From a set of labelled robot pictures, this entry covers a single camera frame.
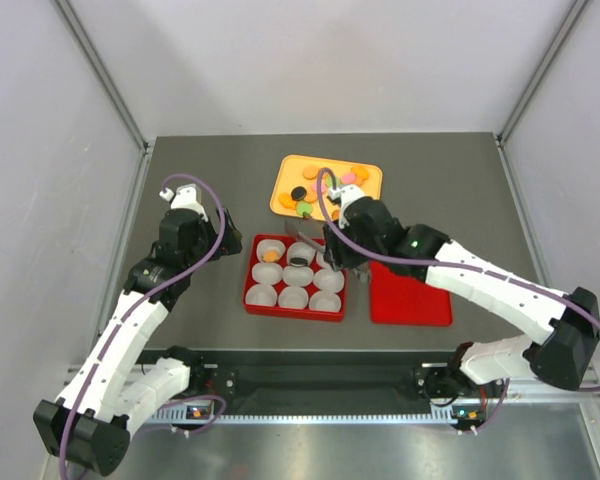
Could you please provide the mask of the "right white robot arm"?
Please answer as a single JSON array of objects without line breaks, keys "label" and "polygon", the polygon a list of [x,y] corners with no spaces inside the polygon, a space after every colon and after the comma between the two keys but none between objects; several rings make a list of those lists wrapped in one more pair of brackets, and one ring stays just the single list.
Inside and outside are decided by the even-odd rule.
[{"label": "right white robot arm", "polygon": [[544,289],[486,262],[448,235],[423,224],[404,227],[385,204],[356,185],[330,188],[321,205],[339,207],[323,228],[323,257],[334,270],[369,260],[393,274],[457,295],[520,330],[491,343],[466,342],[449,362],[446,380],[467,396],[497,379],[535,376],[578,391],[600,341],[597,297]]}]

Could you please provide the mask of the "orange flower cookie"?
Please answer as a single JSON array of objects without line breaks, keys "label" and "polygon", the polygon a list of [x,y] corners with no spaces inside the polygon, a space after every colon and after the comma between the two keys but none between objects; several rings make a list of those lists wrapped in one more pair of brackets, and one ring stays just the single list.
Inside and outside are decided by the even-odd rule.
[{"label": "orange flower cookie", "polygon": [[269,251],[265,252],[262,256],[262,261],[266,262],[266,263],[275,263],[275,262],[278,262],[279,259],[280,259],[280,255],[275,250],[269,250]]}]

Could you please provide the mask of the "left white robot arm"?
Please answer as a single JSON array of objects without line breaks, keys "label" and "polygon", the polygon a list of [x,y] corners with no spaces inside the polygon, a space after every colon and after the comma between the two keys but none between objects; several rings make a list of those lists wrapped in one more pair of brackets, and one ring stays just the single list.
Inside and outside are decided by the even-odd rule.
[{"label": "left white robot arm", "polygon": [[212,224],[200,195],[203,181],[184,175],[185,185],[163,187],[169,208],[159,224],[159,237],[148,256],[134,265],[123,284],[106,328],[74,378],[55,400],[43,400],[33,415],[47,452],[59,461],[59,476],[70,465],[108,476],[124,458],[131,440],[162,407],[201,395],[217,398],[200,355],[172,347],[153,369],[133,384],[127,379],[155,330],[189,288],[193,273],[204,264],[241,252],[241,234],[228,210],[216,207]]}]

